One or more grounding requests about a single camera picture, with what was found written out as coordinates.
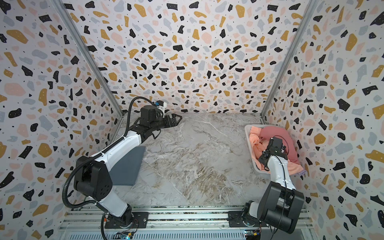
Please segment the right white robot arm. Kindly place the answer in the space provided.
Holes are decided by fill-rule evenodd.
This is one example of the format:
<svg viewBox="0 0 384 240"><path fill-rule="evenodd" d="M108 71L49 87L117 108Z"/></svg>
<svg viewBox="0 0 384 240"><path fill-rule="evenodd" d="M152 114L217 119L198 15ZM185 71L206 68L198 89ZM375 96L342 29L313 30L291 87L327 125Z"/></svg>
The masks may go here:
<svg viewBox="0 0 384 240"><path fill-rule="evenodd" d="M245 204L242 221L246 226L264 223L275 231L294 232L305 198L291 181L285 148L281 138L272 137L259 158L270 173L271 181L259 203L250 201Z"/></svg>

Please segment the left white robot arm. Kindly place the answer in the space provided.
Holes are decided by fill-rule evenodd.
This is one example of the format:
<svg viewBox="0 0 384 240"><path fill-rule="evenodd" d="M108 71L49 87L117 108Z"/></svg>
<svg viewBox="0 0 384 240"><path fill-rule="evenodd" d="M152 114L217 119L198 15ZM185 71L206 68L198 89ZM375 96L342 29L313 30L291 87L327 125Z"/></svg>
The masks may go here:
<svg viewBox="0 0 384 240"><path fill-rule="evenodd" d="M68 178L74 181L76 191L90 198L84 202L86 205L96 205L120 228L130 226L134 216L131 206L113 191L110 172L116 164L129 156L131 150L149 137L156 138L155 132L179 125L182 116L166 115L165 108L162 102L142 107L141 116L127 128L126 134L99 153L91 157L80 157Z"/></svg>

